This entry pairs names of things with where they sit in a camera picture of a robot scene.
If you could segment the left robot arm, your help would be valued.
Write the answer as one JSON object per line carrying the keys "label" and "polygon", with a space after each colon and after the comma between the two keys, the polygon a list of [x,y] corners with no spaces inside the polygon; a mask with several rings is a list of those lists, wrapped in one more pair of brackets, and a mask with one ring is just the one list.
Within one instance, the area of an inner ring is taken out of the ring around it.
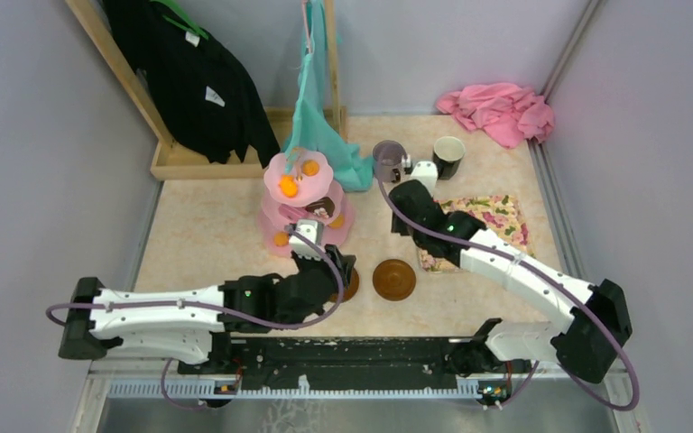
{"label": "left robot arm", "polygon": [[288,276],[246,275],[185,291],[133,293],[108,289],[96,277],[81,278],[70,303],[47,310],[51,320],[57,310],[67,313],[60,322],[59,356],[163,357],[223,373],[235,360],[226,343],[230,334],[299,329],[336,305],[351,283],[356,257],[332,244],[324,253],[318,259],[294,254],[297,271]]}

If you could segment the orange round cookie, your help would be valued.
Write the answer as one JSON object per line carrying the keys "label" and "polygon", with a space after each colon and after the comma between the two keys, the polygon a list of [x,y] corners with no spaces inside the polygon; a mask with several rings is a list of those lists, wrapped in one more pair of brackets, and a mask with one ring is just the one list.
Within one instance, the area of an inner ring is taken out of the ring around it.
{"label": "orange round cookie", "polygon": [[339,228],[341,228],[341,227],[344,225],[345,220],[346,220],[345,213],[342,213],[342,214],[338,215],[338,216],[328,225],[328,227],[329,227],[329,228],[332,228],[332,229],[339,229]]}

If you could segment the floral serving tray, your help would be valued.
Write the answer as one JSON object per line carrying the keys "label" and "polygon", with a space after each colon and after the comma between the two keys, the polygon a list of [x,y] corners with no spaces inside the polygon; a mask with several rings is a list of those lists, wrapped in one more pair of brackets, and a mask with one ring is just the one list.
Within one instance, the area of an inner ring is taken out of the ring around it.
{"label": "floral serving tray", "polygon": [[534,256],[530,230],[517,198],[510,195],[477,196],[445,199],[439,203],[446,212],[464,211],[485,222],[501,239]]}

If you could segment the black mug white inside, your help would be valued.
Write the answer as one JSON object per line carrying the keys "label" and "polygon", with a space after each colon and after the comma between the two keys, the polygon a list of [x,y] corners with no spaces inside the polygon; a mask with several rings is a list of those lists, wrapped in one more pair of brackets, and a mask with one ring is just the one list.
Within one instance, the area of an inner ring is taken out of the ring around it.
{"label": "black mug white inside", "polygon": [[450,180],[455,176],[466,151],[464,143],[453,136],[440,137],[434,143],[432,160],[438,169],[439,180]]}

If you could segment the chocolate cake slice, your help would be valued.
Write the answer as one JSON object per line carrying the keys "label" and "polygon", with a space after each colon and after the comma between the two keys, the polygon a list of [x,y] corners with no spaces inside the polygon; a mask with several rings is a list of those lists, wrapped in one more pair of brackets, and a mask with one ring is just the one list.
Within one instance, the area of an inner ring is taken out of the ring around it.
{"label": "chocolate cake slice", "polygon": [[333,217],[336,205],[329,197],[309,203],[304,209],[315,217],[329,219]]}

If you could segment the brown wooden coaster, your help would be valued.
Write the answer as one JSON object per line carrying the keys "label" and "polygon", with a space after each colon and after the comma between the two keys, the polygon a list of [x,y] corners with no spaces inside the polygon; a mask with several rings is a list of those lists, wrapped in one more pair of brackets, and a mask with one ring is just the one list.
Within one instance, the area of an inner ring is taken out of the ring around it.
{"label": "brown wooden coaster", "polygon": [[416,274],[412,267],[399,259],[379,263],[373,272],[372,284],[376,293],[389,301],[409,298],[416,287]]}
{"label": "brown wooden coaster", "polygon": [[343,302],[350,301],[359,290],[360,277],[356,268],[353,268],[348,277],[342,277],[342,284],[344,288],[344,293],[342,296]]}

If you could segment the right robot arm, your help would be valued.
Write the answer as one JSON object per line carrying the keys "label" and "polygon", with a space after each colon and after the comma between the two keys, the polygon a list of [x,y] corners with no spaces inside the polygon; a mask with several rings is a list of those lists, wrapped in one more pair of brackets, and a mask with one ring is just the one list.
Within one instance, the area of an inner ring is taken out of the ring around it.
{"label": "right robot arm", "polygon": [[385,199],[392,230],[424,252],[458,269],[498,282],[537,309],[540,323],[488,320],[478,331],[472,359],[484,372],[505,361],[528,359],[560,365],[578,379],[600,383],[633,333],[623,289],[567,275],[502,239],[465,211],[446,212],[418,180],[405,181]]}

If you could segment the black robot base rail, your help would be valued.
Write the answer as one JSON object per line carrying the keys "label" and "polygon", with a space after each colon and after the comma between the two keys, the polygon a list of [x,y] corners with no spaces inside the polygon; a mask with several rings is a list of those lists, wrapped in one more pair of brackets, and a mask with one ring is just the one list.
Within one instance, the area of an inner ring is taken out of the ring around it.
{"label": "black robot base rail", "polygon": [[219,336],[208,360],[180,362],[184,375],[240,375],[244,391],[291,390],[305,377],[313,391],[450,391],[477,374],[527,373],[526,360],[486,355],[469,337]]}

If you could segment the orange macaron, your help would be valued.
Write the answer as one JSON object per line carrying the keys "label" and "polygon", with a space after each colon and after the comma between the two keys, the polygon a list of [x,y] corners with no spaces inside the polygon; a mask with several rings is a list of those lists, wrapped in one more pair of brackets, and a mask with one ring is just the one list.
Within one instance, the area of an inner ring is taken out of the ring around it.
{"label": "orange macaron", "polygon": [[278,232],[273,236],[273,243],[277,247],[285,247],[289,244],[290,236],[286,232]]}
{"label": "orange macaron", "polygon": [[319,163],[315,160],[306,160],[300,166],[300,173],[303,176],[313,177],[319,173]]}

